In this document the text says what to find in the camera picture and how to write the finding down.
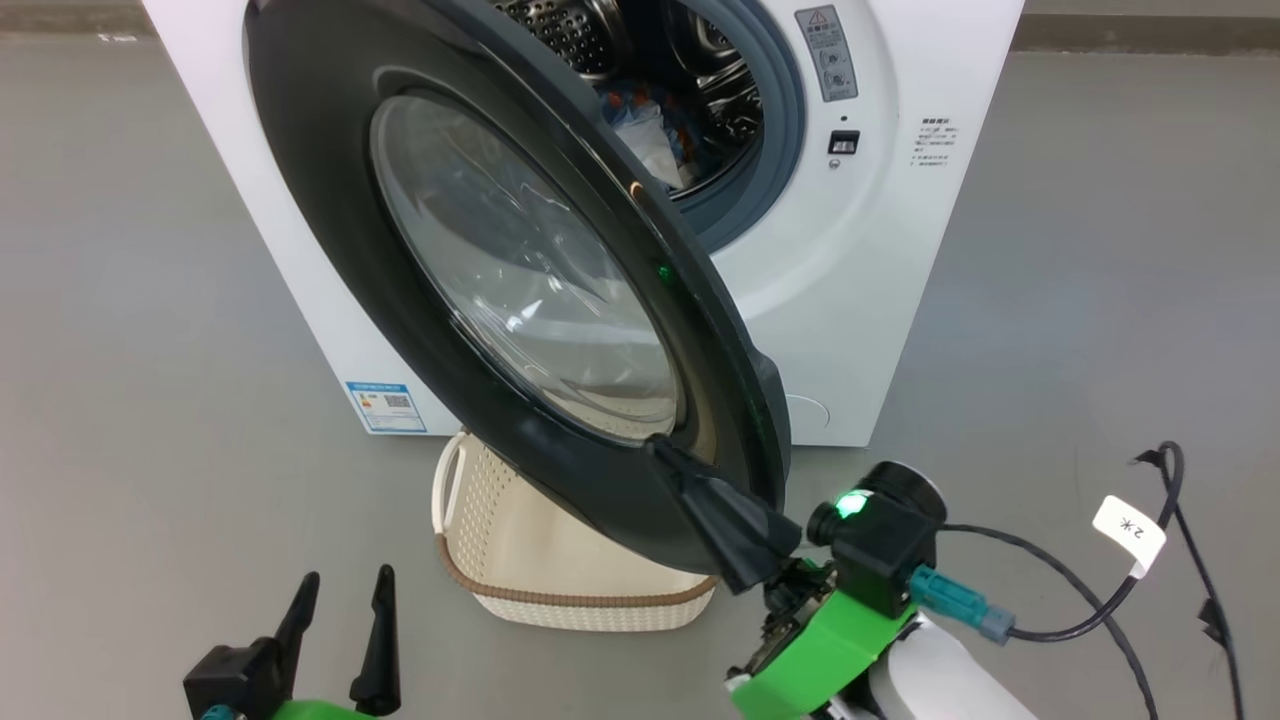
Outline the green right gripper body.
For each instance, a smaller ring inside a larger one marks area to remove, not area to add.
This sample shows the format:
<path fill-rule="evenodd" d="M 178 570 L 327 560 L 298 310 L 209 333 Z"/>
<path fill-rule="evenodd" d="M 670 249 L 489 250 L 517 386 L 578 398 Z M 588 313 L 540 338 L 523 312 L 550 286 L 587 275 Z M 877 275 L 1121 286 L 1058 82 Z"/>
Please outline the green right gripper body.
<path fill-rule="evenodd" d="M 794 559 L 764 584 L 762 646 L 727 673 L 742 719 L 851 719 L 844 692 L 858 683 L 916 616 L 896 618 L 838 591 L 831 562 Z"/>

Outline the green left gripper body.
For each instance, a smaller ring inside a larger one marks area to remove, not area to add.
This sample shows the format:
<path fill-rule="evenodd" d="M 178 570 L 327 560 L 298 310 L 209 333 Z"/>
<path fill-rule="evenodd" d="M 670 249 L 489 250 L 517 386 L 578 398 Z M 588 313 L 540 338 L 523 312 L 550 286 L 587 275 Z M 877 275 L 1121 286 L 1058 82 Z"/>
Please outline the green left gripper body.
<path fill-rule="evenodd" d="M 271 716 L 271 720 L 375 720 L 343 705 L 325 700 L 289 700 Z"/>

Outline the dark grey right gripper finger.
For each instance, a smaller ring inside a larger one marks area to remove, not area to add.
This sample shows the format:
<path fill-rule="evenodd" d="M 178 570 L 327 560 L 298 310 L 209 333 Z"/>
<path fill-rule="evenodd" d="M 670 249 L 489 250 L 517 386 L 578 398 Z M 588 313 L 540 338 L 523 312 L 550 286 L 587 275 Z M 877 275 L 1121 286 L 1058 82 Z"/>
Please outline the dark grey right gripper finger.
<path fill-rule="evenodd" d="M 753 495 L 732 487 L 718 470 L 668 437 L 648 439 L 658 477 L 733 594 L 774 579 L 803 541 L 801 527 Z"/>

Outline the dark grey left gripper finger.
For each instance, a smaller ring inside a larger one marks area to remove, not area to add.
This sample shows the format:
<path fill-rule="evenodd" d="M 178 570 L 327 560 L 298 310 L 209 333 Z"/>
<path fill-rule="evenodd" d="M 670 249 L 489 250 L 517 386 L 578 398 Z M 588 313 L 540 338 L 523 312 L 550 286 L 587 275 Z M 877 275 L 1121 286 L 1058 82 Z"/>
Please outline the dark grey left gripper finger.
<path fill-rule="evenodd" d="M 371 607 L 372 626 L 362 667 L 351 683 L 349 698 L 360 714 L 390 716 L 402 706 L 396 570 L 390 564 L 379 569 Z"/>
<path fill-rule="evenodd" d="M 284 701 L 293 697 L 301 646 L 305 633 L 314 620 L 320 582 L 321 578 L 317 571 L 308 571 L 303 575 L 289 607 L 273 635 L 275 688 L 279 697 Z"/>

